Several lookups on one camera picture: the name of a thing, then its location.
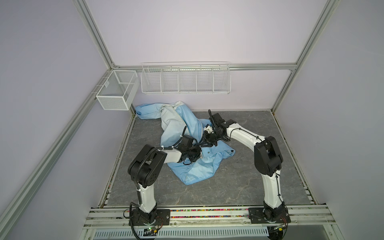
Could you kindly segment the light blue jacket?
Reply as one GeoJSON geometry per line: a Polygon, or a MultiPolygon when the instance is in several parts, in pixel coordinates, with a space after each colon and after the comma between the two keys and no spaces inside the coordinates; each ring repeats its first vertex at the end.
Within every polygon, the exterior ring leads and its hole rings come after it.
{"type": "Polygon", "coordinates": [[[235,154],[223,141],[216,145],[205,143],[204,127],[211,126],[211,122],[198,119],[181,101],[140,105],[136,107],[136,114],[142,120],[161,119],[164,131],[161,146],[182,153],[180,159],[171,160],[168,166],[185,185],[213,177],[222,160],[235,154]]]}

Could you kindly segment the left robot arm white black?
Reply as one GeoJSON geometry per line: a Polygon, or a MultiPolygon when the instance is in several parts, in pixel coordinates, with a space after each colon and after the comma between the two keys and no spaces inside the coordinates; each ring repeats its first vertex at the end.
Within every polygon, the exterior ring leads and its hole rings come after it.
{"type": "Polygon", "coordinates": [[[128,168],[128,174],[134,182],[138,194],[138,206],[135,212],[139,220],[151,224],[157,216],[157,202],[154,183],[164,164],[190,165],[201,157],[198,141],[189,136],[180,139],[169,147],[145,145],[128,168]]]}

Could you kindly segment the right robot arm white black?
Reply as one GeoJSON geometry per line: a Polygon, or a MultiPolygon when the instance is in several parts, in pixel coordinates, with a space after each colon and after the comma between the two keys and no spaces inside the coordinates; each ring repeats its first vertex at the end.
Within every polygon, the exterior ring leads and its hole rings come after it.
{"type": "Polygon", "coordinates": [[[222,123],[214,123],[213,126],[204,127],[202,142],[214,145],[218,141],[236,140],[249,148],[254,153],[254,165],[262,175],[265,191],[264,210],[262,218],[269,223],[282,218],[286,210],[281,193],[280,175],[283,163],[277,140],[272,137],[260,136],[253,133],[238,123],[229,120],[222,123]]]}

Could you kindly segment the small green circuit board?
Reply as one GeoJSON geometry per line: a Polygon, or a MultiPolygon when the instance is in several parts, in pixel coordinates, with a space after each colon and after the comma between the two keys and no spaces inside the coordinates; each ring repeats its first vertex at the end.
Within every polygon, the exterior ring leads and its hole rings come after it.
{"type": "Polygon", "coordinates": [[[147,228],[143,230],[144,237],[154,237],[157,236],[159,229],[157,228],[147,228]]]}

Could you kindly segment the white vent grille strip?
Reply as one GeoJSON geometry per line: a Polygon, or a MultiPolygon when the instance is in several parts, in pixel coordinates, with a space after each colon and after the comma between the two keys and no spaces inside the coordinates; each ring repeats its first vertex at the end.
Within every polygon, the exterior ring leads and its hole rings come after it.
{"type": "MultiPolygon", "coordinates": [[[[162,228],[155,235],[136,230],[142,240],[167,239],[226,239],[235,237],[268,237],[267,227],[220,227],[220,228],[162,228]]],[[[93,240],[135,240],[131,229],[104,229],[97,230],[93,240]]]]}

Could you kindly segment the white mesh box basket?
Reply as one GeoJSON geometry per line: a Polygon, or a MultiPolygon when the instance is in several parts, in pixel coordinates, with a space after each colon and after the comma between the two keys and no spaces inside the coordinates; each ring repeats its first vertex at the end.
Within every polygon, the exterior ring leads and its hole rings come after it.
{"type": "Polygon", "coordinates": [[[96,97],[104,110],[129,111],[139,86],[136,71],[112,70],[96,97]]]}

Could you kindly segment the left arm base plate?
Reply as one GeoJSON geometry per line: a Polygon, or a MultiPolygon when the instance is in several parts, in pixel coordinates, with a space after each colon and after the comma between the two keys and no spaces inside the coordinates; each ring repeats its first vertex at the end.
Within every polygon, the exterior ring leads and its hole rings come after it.
{"type": "Polygon", "coordinates": [[[150,213],[145,213],[141,210],[134,209],[130,213],[130,217],[134,226],[152,226],[163,225],[168,226],[171,219],[170,209],[155,209],[150,213]]]}

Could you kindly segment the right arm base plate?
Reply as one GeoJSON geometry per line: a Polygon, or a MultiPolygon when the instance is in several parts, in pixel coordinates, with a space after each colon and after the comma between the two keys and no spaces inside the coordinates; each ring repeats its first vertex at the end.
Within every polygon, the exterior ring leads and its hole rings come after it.
{"type": "Polygon", "coordinates": [[[252,224],[289,224],[291,218],[286,208],[249,208],[252,224]]]}

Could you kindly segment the aluminium mounting rail front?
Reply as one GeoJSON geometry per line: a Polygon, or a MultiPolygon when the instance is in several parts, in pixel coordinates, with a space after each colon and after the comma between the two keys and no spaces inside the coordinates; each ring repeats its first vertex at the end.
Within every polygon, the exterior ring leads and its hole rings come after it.
{"type": "MultiPolygon", "coordinates": [[[[245,227],[255,224],[257,226],[277,226],[283,220],[268,223],[260,218],[251,217],[249,207],[164,207],[158,211],[170,210],[170,214],[163,217],[168,222],[168,228],[174,227],[245,227]]],[[[329,208],[325,205],[298,205],[288,206],[291,222],[289,226],[303,225],[335,225],[336,220],[329,208]]],[[[129,209],[102,208],[91,209],[85,224],[85,229],[124,228],[129,224],[129,209]]]]}

